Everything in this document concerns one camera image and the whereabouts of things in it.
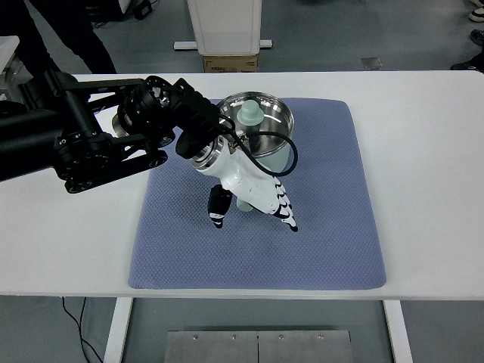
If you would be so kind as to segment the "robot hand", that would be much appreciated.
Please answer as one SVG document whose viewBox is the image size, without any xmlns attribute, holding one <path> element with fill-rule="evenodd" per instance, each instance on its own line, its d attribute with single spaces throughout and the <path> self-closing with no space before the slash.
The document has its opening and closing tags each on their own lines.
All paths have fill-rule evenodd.
<svg viewBox="0 0 484 363">
<path fill-rule="evenodd" d="M 298 230 L 282 183 L 255 166 L 243 151 L 231 153 L 224 142 L 213 162 L 193 158 L 192 166 L 204 175 L 218 178 L 225 190 L 252 208 L 280 219 L 292 231 Z"/>
</svg>

